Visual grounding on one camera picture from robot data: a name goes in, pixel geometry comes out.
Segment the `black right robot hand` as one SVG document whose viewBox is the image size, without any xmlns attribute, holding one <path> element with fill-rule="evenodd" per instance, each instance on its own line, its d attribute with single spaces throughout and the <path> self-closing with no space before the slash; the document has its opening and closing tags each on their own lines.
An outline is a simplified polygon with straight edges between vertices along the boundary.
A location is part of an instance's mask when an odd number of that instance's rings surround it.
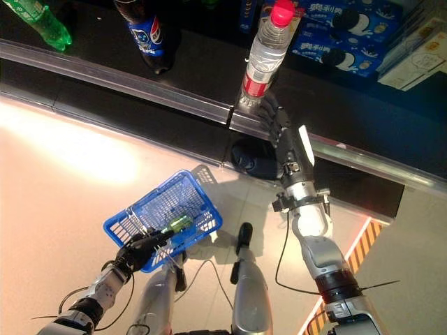
<svg viewBox="0 0 447 335">
<path fill-rule="evenodd" d="M 275 150 L 283 187 L 313 181 L 315 160 L 306 127 L 294 124 L 270 92 L 261 99 L 257 114 Z"/>
</svg>

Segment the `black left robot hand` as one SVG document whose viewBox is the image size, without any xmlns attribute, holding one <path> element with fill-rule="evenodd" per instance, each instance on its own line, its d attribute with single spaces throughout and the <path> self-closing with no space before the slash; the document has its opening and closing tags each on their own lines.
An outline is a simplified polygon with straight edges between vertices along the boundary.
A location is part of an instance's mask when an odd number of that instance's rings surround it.
<svg viewBox="0 0 447 335">
<path fill-rule="evenodd" d="M 116 254 L 112 265 L 126 276 L 140 271 L 151 259 L 152 255 L 173 237 L 173 230 L 153 231 L 149 234 L 137 234 L 122 246 Z"/>
</svg>

